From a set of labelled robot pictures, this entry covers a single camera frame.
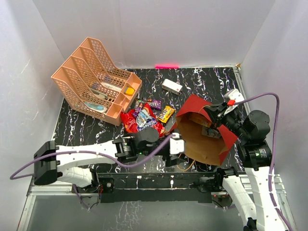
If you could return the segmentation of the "yellow snack bag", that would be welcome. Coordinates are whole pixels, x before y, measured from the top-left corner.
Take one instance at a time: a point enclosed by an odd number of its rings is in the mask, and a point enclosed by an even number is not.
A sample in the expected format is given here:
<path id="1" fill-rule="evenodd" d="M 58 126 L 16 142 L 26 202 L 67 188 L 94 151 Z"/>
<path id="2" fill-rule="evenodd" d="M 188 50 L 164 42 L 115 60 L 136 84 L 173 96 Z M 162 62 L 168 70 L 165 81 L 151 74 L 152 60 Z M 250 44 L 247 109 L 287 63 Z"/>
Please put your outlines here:
<path id="1" fill-rule="evenodd" d="M 191 113 L 189 116 L 189 120 L 199 125 L 202 125 L 204 127 L 208 127 L 208 128 L 212 125 L 212 122 L 210 122 L 202 114 L 198 114 L 198 113 Z"/>

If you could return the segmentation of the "red brown paper bag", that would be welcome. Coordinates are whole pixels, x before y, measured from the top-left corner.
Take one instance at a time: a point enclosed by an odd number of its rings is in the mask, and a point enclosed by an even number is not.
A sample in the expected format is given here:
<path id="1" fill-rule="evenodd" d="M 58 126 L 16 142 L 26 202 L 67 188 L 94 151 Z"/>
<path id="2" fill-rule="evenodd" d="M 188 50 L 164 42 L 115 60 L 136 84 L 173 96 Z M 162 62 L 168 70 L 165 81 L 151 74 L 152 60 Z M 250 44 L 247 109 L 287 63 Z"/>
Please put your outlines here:
<path id="1" fill-rule="evenodd" d="M 224 125 L 218 127 L 220 139 L 202 135 L 202 126 L 191 120 L 189 115 L 195 113 L 202 118 L 211 120 L 203 109 L 211 103 L 192 94 L 180 108 L 176 115 L 176 122 L 172 129 L 178 129 L 186 141 L 185 154 L 200 163 L 220 166 L 227 157 L 231 147 L 237 141 L 237 136 Z"/>

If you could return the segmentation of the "silver blue snack wrapper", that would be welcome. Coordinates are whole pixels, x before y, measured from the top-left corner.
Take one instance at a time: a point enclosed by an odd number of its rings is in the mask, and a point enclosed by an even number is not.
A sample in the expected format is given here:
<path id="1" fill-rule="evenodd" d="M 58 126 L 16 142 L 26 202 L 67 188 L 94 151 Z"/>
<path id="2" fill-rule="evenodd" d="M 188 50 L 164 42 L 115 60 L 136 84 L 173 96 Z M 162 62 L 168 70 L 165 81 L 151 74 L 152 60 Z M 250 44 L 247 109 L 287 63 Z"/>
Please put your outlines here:
<path id="1" fill-rule="evenodd" d="M 156 120 L 150 116 L 149 112 L 142 109 L 136 117 L 137 129 L 143 130 L 145 127 L 150 127 L 156 124 Z"/>

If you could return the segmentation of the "yellow peanut candy packet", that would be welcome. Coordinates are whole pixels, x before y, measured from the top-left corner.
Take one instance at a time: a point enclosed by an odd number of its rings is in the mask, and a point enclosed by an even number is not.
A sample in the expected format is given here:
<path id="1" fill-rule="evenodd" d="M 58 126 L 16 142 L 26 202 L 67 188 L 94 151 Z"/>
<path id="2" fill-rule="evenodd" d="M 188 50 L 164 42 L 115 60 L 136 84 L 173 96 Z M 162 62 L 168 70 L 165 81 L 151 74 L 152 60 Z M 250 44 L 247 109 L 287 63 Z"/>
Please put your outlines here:
<path id="1" fill-rule="evenodd" d="M 166 106 L 164 108 L 164 110 L 162 111 L 162 113 L 158 116 L 158 120 L 161 123 L 167 123 L 168 120 L 171 118 L 171 116 L 174 114 L 175 109 L 170 107 L 170 106 Z"/>

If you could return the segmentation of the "red candy bag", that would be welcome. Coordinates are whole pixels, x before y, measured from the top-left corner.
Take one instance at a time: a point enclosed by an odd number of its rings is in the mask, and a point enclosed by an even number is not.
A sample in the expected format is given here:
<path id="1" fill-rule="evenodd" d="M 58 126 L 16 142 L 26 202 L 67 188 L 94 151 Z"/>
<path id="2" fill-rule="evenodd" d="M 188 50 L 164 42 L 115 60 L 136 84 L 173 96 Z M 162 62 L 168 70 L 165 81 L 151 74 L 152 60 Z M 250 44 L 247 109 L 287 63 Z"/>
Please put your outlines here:
<path id="1" fill-rule="evenodd" d="M 151 109 L 151 107 L 149 106 L 148 103 L 146 103 L 144 105 L 143 109 L 147 110 L 149 112 L 150 116 L 152 116 L 156 120 L 156 124 L 152 125 L 148 128 L 154 128 L 155 130 L 157 130 L 160 138 L 169 134 L 169 131 L 166 131 L 166 129 L 162 125 L 162 123 L 158 121 L 158 119 L 156 118 L 155 114 L 153 113 L 153 111 L 152 111 L 152 109 Z M 125 130 L 128 133 L 137 133 L 138 131 L 140 131 L 140 130 L 137 129 L 136 118 L 134 118 L 134 116 L 132 115 L 133 112 L 134 112 L 134 109 L 130 110 L 127 113 L 121 112 L 121 115 L 120 115 L 122 123 L 124 124 Z"/>

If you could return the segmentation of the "purple candy packet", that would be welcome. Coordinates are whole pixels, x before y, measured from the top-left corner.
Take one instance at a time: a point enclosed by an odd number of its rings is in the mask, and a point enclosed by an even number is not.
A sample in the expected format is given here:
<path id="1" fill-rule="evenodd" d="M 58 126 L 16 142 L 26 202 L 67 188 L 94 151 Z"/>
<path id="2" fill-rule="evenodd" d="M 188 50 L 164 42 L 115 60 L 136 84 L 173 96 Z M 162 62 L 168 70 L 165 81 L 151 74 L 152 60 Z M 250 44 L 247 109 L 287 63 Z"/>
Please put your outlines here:
<path id="1" fill-rule="evenodd" d="M 161 103 L 160 100 L 147 99 L 146 102 L 149 104 L 149 106 L 150 106 L 152 109 L 161 110 L 161 108 L 162 108 L 162 103 Z"/>

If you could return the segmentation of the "brown chocolate candy packet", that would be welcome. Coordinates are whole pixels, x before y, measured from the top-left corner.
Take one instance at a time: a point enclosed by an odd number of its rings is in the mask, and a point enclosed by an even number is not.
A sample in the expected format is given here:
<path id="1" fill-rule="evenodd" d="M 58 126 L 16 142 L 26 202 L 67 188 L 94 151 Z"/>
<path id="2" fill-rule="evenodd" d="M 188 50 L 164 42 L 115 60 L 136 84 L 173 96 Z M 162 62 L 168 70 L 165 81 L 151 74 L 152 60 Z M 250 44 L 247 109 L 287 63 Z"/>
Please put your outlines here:
<path id="1" fill-rule="evenodd" d="M 134 107 L 134 112 L 132 113 L 134 118 L 136 118 L 138 116 L 138 114 L 143 109 L 145 104 L 146 104 L 146 101 L 144 101 L 144 100 L 141 100 L 141 99 L 137 99 L 136 100 L 135 107 Z"/>

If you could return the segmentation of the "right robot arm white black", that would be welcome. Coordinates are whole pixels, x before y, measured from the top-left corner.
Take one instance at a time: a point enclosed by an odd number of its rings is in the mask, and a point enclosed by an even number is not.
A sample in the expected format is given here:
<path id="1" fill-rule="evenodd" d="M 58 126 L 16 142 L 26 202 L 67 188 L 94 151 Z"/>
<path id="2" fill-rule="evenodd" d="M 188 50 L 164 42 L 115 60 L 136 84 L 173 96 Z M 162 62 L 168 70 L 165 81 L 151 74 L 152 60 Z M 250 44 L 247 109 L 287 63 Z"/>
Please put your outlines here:
<path id="1" fill-rule="evenodd" d="M 270 132 L 270 118 L 254 110 L 245 120 L 237 114 L 235 105 L 206 105 L 204 110 L 215 127 L 225 126 L 239 138 L 238 154 L 248 176 L 253 195 L 241 183 L 235 168 L 218 168 L 215 187 L 232 198 L 245 231 L 290 231 L 292 228 L 276 202 L 273 175 L 274 155 L 265 138 Z"/>

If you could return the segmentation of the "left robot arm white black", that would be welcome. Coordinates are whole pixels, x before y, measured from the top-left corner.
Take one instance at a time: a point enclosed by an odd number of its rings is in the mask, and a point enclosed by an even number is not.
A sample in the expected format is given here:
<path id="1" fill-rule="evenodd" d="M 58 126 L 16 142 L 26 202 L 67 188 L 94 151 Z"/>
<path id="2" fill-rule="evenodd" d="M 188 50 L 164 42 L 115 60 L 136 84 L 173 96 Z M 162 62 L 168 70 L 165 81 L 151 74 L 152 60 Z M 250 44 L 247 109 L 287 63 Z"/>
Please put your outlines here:
<path id="1" fill-rule="evenodd" d="M 63 146 L 47 141 L 34 154 L 34 184 L 44 186 L 61 181 L 94 192 L 100 181 L 84 166 L 118 164 L 132 168 L 143 164 L 137 160 L 139 155 L 145 156 L 144 161 L 160 155 L 166 166 L 173 166 L 178 164 L 178 156 L 185 153 L 185 144 L 178 132 L 160 138 L 151 127 L 93 145 Z"/>

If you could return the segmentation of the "small white red box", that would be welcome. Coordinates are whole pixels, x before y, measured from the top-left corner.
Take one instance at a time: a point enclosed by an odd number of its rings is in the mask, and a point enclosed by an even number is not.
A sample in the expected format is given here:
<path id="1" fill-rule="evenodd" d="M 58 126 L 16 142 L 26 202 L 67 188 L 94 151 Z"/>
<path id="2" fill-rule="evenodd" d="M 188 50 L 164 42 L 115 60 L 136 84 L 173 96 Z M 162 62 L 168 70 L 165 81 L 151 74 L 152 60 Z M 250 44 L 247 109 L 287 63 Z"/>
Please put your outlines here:
<path id="1" fill-rule="evenodd" d="M 180 95 L 180 92 L 182 91 L 182 85 L 169 79 L 163 81 L 162 88 L 176 95 Z"/>

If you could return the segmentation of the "orange yellow block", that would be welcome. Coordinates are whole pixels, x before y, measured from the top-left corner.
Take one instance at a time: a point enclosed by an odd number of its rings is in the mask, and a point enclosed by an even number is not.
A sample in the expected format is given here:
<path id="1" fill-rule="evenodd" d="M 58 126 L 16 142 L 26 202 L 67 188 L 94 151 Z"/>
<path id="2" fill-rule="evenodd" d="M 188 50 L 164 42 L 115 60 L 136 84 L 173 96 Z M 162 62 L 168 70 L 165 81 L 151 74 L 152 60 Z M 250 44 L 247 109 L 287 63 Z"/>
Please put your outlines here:
<path id="1" fill-rule="evenodd" d="M 135 92 L 134 88 L 131 87 L 126 87 L 126 89 L 124 90 L 124 94 L 128 96 L 133 96 L 134 92 Z"/>

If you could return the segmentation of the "blue white item in organizer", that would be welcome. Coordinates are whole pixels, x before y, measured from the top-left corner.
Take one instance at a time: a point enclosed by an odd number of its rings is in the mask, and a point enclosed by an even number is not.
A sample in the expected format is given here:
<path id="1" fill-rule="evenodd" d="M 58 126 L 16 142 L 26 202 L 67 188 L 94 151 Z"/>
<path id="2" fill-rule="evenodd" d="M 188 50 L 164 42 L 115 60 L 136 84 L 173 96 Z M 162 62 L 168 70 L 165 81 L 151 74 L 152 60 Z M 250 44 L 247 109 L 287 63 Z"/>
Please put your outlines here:
<path id="1" fill-rule="evenodd" d="M 103 106 L 103 105 L 100 105 L 100 104 L 91 103 L 91 102 L 84 102 L 84 104 L 87 107 L 89 107 L 89 108 L 91 108 L 91 109 L 93 109 L 95 111 L 98 111 L 100 113 L 105 113 L 107 111 L 107 108 L 105 106 Z"/>

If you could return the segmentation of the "white packet in organizer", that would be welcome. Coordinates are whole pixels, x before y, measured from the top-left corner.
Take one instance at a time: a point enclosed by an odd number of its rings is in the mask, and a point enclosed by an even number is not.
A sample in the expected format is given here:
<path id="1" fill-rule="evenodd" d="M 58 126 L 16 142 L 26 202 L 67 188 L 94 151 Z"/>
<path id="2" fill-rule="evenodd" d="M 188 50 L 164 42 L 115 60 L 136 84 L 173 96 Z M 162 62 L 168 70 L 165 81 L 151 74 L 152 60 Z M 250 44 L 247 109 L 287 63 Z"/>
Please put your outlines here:
<path id="1" fill-rule="evenodd" d="M 102 92 L 106 92 L 107 94 L 117 94 L 122 90 L 122 88 L 107 82 L 101 82 L 100 90 Z"/>

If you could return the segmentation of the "pink plastic file organizer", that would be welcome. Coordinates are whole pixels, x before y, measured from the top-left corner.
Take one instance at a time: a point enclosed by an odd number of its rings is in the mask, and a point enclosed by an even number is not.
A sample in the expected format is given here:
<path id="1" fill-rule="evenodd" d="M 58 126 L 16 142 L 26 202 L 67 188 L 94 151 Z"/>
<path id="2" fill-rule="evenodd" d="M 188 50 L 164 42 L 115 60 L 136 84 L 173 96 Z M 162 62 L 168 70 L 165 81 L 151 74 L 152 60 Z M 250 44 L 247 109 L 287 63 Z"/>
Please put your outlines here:
<path id="1" fill-rule="evenodd" d="M 72 109 L 115 126 L 121 124 L 121 112 L 129 110 L 142 87 L 142 80 L 135 73 L 116 67 L 101 41 L 89 37 L 59 67 L 52 79 Z M 107 94 L 100 90 L 101 82 L 122 90 Z M 134 88 L 133 96 L 124 94 L 126 87 Z M 107 111 L 100 113 L 84 102 L 103 105 Z"/>

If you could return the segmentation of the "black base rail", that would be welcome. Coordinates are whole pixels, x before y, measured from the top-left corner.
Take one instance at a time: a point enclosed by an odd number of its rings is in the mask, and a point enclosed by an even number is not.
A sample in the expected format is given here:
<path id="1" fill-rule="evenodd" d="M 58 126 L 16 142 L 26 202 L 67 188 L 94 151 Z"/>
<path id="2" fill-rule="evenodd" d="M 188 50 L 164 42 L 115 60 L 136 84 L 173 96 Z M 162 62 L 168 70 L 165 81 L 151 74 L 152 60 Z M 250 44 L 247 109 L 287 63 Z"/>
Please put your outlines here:
<path id="1" fill-rule="evenodd" d="M 91 186 L 73 187 L 75 193 L 94 195 L 99 203 L 184 202 L 232 205 L 230 195 L 213 172 L 99 173 Z"/>

